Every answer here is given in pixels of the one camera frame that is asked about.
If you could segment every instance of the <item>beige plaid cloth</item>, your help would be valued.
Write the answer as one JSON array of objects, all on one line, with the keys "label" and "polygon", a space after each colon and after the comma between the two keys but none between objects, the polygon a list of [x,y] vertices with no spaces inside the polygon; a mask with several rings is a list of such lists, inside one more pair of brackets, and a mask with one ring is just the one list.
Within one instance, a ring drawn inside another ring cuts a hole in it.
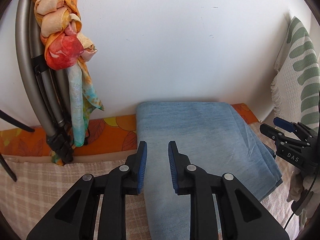
[{"label": "beige plaid cloth", "polygon": [[[7,160],[18,181],[13,182],[0,168],[0,210],[17,235],[22,240],[26,239],[31,229],[82,175],[90,173],[100,176],[124,162],[58,166],[53,163],[15,163]],[[97,217],[100,216],[100,208],[101,201]],[[97,239],[98,223],[97,219],[94,239]],[[151,239],[143,194],[126,196],[126,231],[127,239]]]},{"label": "beige plaid cloth", "polygon": [[[272,140],[259,131],[260,123],[251,124],[251,129],[260,140],[275,150]],[[0,210],[12,229],[26,239],[28,233],[58,199],[84,174],[100,176],[109,173],[125,161],[108,161],[98,163],[73,163],[58,166],[53,163],[15,163],[9,166],[18,177],[17,182],[0,167]],[[276,162],[283,174],[283,183],[262,204],[284,226],[291,215],[291,203],[286,202],[289,192],[292,166],[277,158]],[[97,239],[98,219],[94,239]],[[127,239],[151,239],[143,194],[126,196],[126,230]],[[290,239],[295,239],[299,232],[299,219],[294,216],[287,227]]]}]

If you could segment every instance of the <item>denim fabric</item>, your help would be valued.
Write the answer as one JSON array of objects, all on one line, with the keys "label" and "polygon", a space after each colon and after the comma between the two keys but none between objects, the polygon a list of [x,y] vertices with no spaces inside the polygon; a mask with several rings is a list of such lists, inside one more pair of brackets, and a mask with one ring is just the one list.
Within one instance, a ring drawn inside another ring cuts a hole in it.
[{"label": "denim fabric", "polygon": [[208,173],[234,174],[259,200],[282,182],[270,152],[226,103],[143,103],[137,135],[148,144],[144,196],[152,239],[189,239],[190,196],[174,193],[169,141]]}]

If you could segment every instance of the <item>wall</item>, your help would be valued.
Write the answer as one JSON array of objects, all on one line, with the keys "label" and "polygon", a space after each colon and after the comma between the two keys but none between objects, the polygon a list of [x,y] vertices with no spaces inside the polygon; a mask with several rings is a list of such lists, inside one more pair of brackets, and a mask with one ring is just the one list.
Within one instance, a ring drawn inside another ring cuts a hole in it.
[{"label": "wall", "polygon": [[[35,125],[15,55],[16,6],[0,22],[0,107]],[[289,11],[308,30],[315,24],[303,0],[78,0],[78,7],[99,50],[88,67],[106,110],[92,118],[132,114],[148,100],[214,100],[247,103],[263,120]]]}]

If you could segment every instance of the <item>screw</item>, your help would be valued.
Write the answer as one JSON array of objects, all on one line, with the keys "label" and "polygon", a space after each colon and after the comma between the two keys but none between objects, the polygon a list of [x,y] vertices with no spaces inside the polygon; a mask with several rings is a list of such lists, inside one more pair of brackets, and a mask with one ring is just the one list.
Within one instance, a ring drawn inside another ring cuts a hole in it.
[{"label": "screw", "polygon": [[129,170],[129,166],[127,166],[127,165],[121,165],[121,166],[119,167],[119,170],[121,170],[121,171],[127,171],[127,170]]},{"label": "screw", "polygon": [[82,176],[82,179],[83,179],[84,181],[89,181],[90,179],[92,179],[92,175],[91,175],[91,174],[84,174],[84,175]]},{"label": "screw", "polygon": [[194,166],[194,165],[188,165],[188,166],[187,166],[187,170],[188,170],[188,171],[195,171],[196,169],[197,169],[197,167]]},{"label": "screw", "polygon": [[226,173],[226,174],[224,174],[224,178],[226,180],[233,180],[233,175],[231,173]]}]

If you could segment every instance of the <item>green and white towel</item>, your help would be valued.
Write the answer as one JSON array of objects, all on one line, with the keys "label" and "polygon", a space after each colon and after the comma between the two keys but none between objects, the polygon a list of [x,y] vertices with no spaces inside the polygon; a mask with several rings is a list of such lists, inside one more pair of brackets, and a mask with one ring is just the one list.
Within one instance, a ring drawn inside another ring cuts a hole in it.
[{"label": "green and white towel", "polygon": [[276,116],[318,131],[320,71],[308,31],[294,17],[276,59],[271,84]]}]

